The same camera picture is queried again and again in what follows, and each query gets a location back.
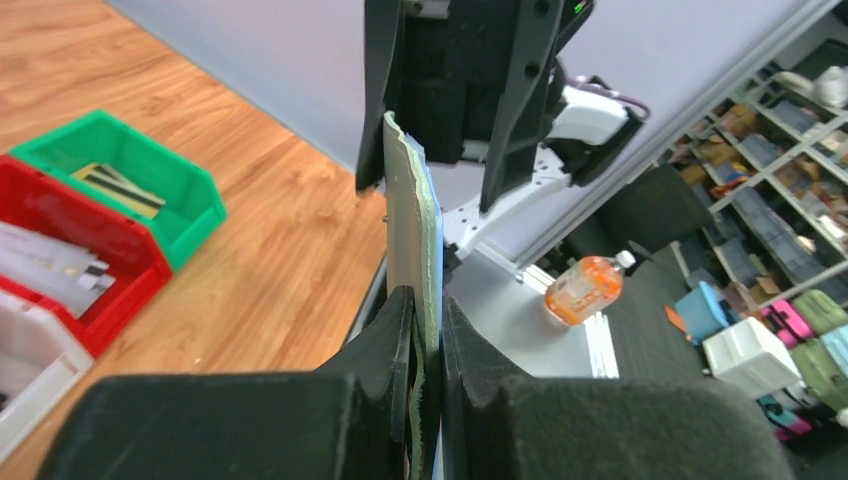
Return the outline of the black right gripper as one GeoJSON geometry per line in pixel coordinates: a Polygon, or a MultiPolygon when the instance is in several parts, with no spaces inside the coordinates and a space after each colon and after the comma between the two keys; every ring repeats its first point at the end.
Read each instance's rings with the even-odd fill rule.
{"type": "Polygon", "coordinates": [[[482,213],[529,182],[544,104],[531,99],[547,89],[564,4],[365,1],[356,190],[384,176],[384,112],[432,162],[481,163],[487,154],[482,213]]]}

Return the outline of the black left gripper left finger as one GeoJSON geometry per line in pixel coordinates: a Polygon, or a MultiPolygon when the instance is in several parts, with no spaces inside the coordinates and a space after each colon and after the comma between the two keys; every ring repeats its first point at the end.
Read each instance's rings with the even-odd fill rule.
{"type": "Polygon", "coordinates": [[[414,295],[313,371],[104,378],[42,479],[401,479],[414,295]]]}

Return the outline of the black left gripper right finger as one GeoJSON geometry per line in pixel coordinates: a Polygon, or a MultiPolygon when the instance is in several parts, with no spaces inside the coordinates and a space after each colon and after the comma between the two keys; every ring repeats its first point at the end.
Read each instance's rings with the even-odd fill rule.
{"type": "Polygon", "coordinates": [[[443,313],[447,479],[789,479],[759,408],[712,380],[537,378],[443,313]]]}

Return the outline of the teal leather card holder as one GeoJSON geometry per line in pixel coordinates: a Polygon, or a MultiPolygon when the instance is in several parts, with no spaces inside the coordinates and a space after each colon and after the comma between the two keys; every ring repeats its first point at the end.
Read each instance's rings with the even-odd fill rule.
{"type": "Polygon", "coordinates": [[[383,115],[388,284],[413,290],[416,357],[408,418],[410,477],[431,479],[441,421],[443,229],[441,210],[423,147],[383,115]]]}

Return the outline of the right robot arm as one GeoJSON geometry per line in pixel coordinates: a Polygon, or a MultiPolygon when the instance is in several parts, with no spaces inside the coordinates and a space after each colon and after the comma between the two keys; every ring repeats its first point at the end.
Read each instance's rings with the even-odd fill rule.
{"type": "Polygon", "coordinates": [[[598,177],[648,110],[558,53],[590,1],[368,1],[356,187],[385,187],[387,256],[467,255],[537,198],[598,177]]]}

